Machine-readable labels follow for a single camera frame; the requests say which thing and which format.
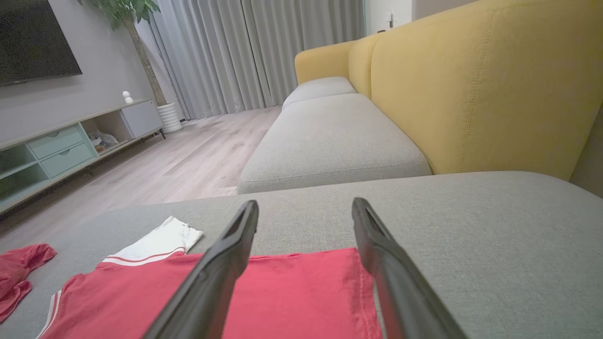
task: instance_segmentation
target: red cloth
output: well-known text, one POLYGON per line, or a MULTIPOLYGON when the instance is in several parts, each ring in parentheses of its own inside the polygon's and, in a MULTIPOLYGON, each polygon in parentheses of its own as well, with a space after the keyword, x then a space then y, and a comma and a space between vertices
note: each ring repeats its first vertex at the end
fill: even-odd
POLYGON ((37 244, 0 255, 0 323, 31 291, 25 278, 57 254, 48 244, 37 244))
MULTIPOLYGON (((140 338, 199 258, 100 263, 53 296, 41 337, 140 338)), ((372 277, 356 249, 251 257, 223 338, 381 338, 372 277)))

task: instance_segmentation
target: gray fabric surface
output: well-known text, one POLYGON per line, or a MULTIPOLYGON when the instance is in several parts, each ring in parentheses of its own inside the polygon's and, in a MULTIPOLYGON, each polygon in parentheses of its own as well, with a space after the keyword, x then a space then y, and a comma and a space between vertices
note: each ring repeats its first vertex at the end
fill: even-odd
POLYGON ((290 104, 242 171, 238 193, 431 174, 423 153, 362 94, 290 104))
POLYGON ((351 205, 372 204, 470 338, 603 337, 603 200, 524 172, 348 183, 141 206, 104 214, 51 245, 0 338, 33 338, 50 296, 173 215, 205 232, 203 252, 240 205, 260 207, 252 255, 353 247, 351 205))
POLYGON ((350 81, 344 77, 329 77, 311 80, 305 82, 291 92, 285 102, 282 110, 292 103, 302 100, 328 97, 331 95, 356 93, 350 81))

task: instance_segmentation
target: red t-shirt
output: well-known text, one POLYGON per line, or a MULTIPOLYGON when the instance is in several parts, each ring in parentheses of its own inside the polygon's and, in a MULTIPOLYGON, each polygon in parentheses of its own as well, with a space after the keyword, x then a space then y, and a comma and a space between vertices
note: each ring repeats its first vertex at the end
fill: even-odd
MULTIPOLYGON (((126 248, 72 277, 52 297, 40 337, 142 337, 201 258, 185 254, 190 246, 137 259, 121 257, 126 248)), ((381 338, 372 286, 356 249, 251 257, 223 338, 381 338)))

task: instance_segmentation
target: small white figurine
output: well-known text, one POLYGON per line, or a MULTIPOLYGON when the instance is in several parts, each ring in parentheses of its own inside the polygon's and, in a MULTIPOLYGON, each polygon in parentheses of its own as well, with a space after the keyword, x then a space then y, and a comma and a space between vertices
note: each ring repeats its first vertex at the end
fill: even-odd
POLYGON ((124 93, 122 93, 121 95, 124 96, 126 104, 130 104, 130 103, 134 102, 134 99, 132 99, 132 97, 130 96, 130 93, 127 90, 125 90, 124 93))

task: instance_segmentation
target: drawer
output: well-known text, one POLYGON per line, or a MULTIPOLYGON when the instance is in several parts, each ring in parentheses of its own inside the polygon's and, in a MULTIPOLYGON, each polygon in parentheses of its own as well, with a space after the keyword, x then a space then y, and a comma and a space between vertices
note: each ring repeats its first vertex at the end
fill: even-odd
POLYGON ((44 160, 42 166, 44 166, 44 169, 52 178, 76 167, 92 157, 92 152, 90 152, 88 146, 83 143, 44 160))
POLYGON ((77 126, 72 126, 29 141, 27 144, 31 147, 36 157, 42 159, 82 141, 84 139, 80 134, 80 130, 77 126))

